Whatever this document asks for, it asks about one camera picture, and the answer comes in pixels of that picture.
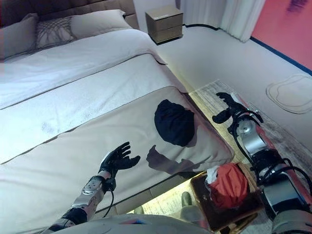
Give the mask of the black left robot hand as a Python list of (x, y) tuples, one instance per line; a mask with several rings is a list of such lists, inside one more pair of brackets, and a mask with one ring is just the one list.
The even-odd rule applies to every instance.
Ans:
[(125, 142), (111, 151), (101, 162), (98, 173), (107, 172), (115, 178), (119, 170), (126, 170), (136, 166), (141, 157), (130, 157), (130, 142)]

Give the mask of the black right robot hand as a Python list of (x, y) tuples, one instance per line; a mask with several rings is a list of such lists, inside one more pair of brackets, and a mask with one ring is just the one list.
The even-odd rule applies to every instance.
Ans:
[(216, 95), (228, 105), (227, 109), (221, 111), (216, 116), (212, 116), (213, 122), (217, 124), (224, 123), (230, 117), (235, 117), (238, 113), (241, 113), (247, 110), (247, 108), (244, 107), (242, 104), (234, 101), (232, 96), (228, 93), (219, 92), (219, 93), (216, 93)]

